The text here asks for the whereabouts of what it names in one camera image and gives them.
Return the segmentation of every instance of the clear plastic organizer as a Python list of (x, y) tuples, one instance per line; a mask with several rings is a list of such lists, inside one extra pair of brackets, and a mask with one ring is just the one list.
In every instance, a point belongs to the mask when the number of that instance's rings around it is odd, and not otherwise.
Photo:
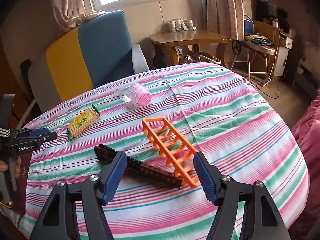
[(172, 19), (167, 21), (167, 25), (170, 32), (195, 31), (197, 29), (197, 22), (190, 18)]

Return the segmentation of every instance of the green label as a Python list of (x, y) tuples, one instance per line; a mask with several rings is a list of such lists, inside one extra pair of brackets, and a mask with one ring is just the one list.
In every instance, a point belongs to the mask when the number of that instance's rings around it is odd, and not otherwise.
[(78, 123), (77, 123), (77, 126), (79, 127), (79, 126), (81, 126), (85, 121), (87, 121), (88, 119), (87, 119), (87, 117), (84, 117), (84, 118), (82, 118)]

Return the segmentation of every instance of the table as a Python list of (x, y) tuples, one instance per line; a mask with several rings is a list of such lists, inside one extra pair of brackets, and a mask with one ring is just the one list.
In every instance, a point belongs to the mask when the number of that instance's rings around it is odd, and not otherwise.
[(230, 38), (209, 31), (182, 31), (170, 33), (158, 33), (150, 35), (149, 38), (155, 47), (155, 60), (158, 55), (164, 52), (167, 66), (179, 65), (179, 58), (176, 46), (192, 45), (193, 52), (201, 51), (201, 43), (219, 43), (215, 57), (221, 60), (221, 65), (226, 67), (224, 62), (224, 50)]
[[(152, 94), (151, 103), (127, 108), (124, 96), (132, 82)], [(95, 104), (100, 118), (69, 140), (68, 124)], [(28, 128), (48, 127), (58, 134), (31, 158), (26, 215), (19, 230), (28, 238), (39, 213), (59, 180), (69, 184), (97, 174), (94, 146), (100, 143), (128, 156), (173, 171), (142, 131), (145, 117), (165, 116), (222, 174), (268, 188), (289, 227), (305, 206), (308, 169), (292, 133), (281, 117), (245, 78), (210, 63), (193, 63), (144, 72), (106, 84), (61, 103), (37, 117)], [(153, 123), (157, 128), (161, 124)], [(238, 206), (239, 236), (243, 203)], [(164, 187), (124, 176), (114, 199), (103, 207), (115, 239), (205, 239), (217, 208), (201, 187)], [(88, 239), (81, 203), (76, 204), (81, 239)], [(7, 216), (17, 225), (20, 215)]]

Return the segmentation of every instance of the brown folding comb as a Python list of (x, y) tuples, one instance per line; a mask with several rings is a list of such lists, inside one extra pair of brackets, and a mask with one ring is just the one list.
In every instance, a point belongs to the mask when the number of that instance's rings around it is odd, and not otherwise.
[[(118, 151), (99, 144), (94, 147), (97, 159), (104, 163), (110, 164)], [(144, 178), (153, 179), (156, 182), (162, 182), (171, 187), (181, 187), (182, 178), (176, 178), (171, 172), (161, 170), (154, 166), (137, 161), (134, 158), (127, 156), (127, 168), (126, 171), (129, 175), (141, 176)]]

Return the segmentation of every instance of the chair seat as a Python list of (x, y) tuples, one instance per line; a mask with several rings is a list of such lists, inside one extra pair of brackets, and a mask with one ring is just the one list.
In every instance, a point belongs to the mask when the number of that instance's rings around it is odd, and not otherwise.
[(267, 54), (267, 55), (274, 55), (275, 53), (275, 49), (272, 49), (270, 47), (266, 47), (266, 46), (259, 46), (259, 45), (256, 45), (250, 41), (247, 41), (247, 40), (244, 40), (242, 41), (242, 43), (246, 46), (248, 46), (250, 49), (254, 49), (258, 52), (261, 52), (261, 53), (264, 53), (264, 54)]

